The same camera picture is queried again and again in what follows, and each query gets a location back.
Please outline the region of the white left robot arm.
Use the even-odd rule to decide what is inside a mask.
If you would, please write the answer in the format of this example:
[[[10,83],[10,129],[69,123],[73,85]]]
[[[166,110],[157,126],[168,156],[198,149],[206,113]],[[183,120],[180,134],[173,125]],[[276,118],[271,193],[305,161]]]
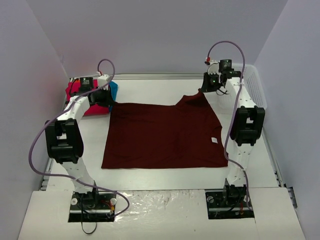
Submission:
[[[89,209],[97,208],[101,197],[94,179],[89,175],[83,161],[84,143],[79,129],[79,122],[91,106],[103,108],[114,106],[110,88],[111,77],[102,74],[97,78],[97,87],[93,88],[91,77],[81,77],[80,86],[84,91],[76,92],[69,98],[62,115],[54,119],[45,128],[47,153],[51,159],[60,164],[72,180],[75,197]]]

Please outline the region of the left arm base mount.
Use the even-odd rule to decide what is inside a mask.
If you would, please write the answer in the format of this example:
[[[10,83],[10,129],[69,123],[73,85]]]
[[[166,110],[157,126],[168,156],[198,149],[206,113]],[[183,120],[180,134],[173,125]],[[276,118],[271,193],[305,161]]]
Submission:
[[[69,206],[69,223],[106,223],[115,220],[117,197],[111,192],[100,192],[95,200],[73,193]]]

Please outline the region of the dark red t shirt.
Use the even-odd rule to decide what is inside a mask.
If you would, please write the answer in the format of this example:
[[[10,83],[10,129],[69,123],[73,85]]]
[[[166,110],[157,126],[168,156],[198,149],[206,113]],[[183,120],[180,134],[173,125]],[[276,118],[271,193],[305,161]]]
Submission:
[[[175,105],[117,103],[102,169],[224,168],[222,125],[202,92]]]

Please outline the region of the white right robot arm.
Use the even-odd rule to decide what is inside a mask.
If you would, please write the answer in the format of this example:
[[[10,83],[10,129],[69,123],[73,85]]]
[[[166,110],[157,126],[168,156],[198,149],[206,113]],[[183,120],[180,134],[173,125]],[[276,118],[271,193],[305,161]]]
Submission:
[[[207,57],[208,66],[203,74],[202,92],[225,89],[227,100],[234,104],[224,143],[224,155],[229,174],[225,188],[238,188],[249,196],[249,180],[246,173],[250,155],[261,137],[265,109],[252,100],[243,82],[243,72],[236,71],[232,60],[213,60]]]

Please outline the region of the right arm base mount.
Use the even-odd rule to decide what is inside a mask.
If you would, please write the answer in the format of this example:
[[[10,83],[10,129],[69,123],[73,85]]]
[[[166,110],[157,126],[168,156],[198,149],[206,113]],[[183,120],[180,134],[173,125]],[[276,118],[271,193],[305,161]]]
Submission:
[[[239,191],[227,196],[223,189],[205,190],[207,216],[209,220],[254,219],[255,214],[251,201],[249,207],[245,196],[240,196]]]

